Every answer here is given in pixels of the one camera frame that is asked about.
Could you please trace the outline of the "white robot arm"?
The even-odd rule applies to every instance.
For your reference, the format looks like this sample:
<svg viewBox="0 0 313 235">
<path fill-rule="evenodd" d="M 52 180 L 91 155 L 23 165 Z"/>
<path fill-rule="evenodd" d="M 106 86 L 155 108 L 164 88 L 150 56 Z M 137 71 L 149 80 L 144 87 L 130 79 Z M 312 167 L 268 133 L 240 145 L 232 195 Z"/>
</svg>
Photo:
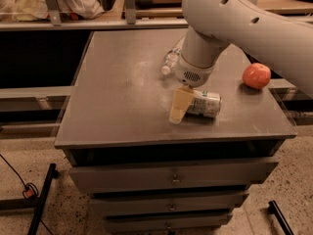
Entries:
<svg viewBox="0 0 313 235">
<path fill-rule="evenodd" d="M 266 12 L 257 0 L 182 0 L 189 27 L 175 75 L 182 86 L 174 93 L 169 120 L 178 124 L 230 44 L 313 95 L 313 26 Z"/>
</svg>

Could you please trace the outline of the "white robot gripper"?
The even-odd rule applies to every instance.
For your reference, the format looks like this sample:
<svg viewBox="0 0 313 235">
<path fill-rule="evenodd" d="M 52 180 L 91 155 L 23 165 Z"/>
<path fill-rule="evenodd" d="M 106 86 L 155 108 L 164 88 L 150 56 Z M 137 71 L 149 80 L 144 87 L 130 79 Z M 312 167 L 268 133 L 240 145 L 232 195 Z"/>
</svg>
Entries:
<svg viewBox="0 0 313 235">
<path fill-rule="evenodd" d="M 175 69 L 175 75 L 183 85 L 174 92 L 169 121 L 173 124 L 179 124 L 185 113 L 194 100 L 194 90 L 192 88 L 204 85 L 210 77 L 215 63 L 200 68 L 189 64 L 183 56 L 180 56 Z"/>
</svg>

